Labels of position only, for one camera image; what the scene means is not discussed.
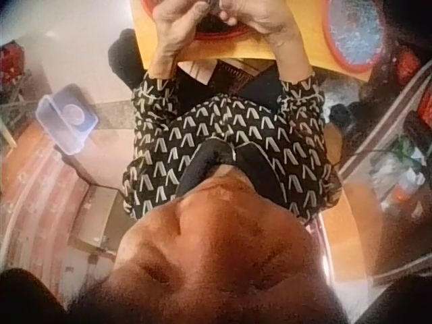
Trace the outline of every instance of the person's right hand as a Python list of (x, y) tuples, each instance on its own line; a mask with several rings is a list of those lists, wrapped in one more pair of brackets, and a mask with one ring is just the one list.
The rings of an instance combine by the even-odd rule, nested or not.
[(223, 21), (233, 18), (265, 36), (298, 35), (298, 27), (286, 0), (219, 0)]

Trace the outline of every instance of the hand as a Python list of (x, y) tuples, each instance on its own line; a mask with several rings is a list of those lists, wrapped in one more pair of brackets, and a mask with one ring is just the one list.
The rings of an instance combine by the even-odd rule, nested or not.
[(197, 0), (164, 0), (153, 10), (157, 52), (176, 56), (195, 37), (196, 25), (209, 13), (210, 5)]
[(238, 18), (270, 42), (300, 36), (286, 0), (219, 0), (219, 6), (223, 21), (233, 22), (233, 18)]

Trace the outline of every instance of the sleeve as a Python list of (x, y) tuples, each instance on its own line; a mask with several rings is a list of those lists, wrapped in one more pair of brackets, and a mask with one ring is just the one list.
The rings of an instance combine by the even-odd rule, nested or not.
[(324, 93), (320, 90), (315, 74), (296, 84), (282, 82), (283, 92), (278, 98), (280, 115), (290, 126), (290, 132), (308, 148), (314, 161), (320, 192), (323, 195), (322, 209), (334, 206), (341, 194), (342, 185), (337, 171), (327, 158), (324, 139), (323, 105)]
[(176, 79), (152, 79), (146, 73), (140, 86), (132, 92), (135, 108), (134, 159), (142, 155), (144, 147), (168, 130), (177, 117), (179, 102), (176, 97)]

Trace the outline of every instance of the patterned shirt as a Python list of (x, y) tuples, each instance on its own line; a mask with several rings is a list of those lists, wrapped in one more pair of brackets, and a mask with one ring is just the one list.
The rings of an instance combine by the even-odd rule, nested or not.
[(327, 160), (324, 103), (315, 75), (282, 82), (280, 110), (219, 94), (178, 115), (176, 80), (144, 77), (133, 91), (134, 160), (123, 176), (124, 208), (135, 219), (176, 197), (185, 168), (201, 144), (218, 138), (234, 148), (253, 142), (273, 168), (284, 206), (301, 222), (334, 206), (340, 181)]

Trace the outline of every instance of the patterned cloth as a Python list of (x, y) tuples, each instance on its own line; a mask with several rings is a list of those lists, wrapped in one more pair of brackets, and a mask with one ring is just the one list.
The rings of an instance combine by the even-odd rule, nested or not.
[(219, 94), (178, 116), (175, 80), (147, 74), (133, 91), (136, 108), (134, 160), (124, 173), (124, 208), (135, 219), (176, 197), (185, 168), (201, 144), (219, 138), (234, 148), (262, 148), (279, 178), (284, 206), (306, 223), (334, 206), (341, 184), (327, 160), (324, 103), (315, 75), (282, 82), (280, 110)]

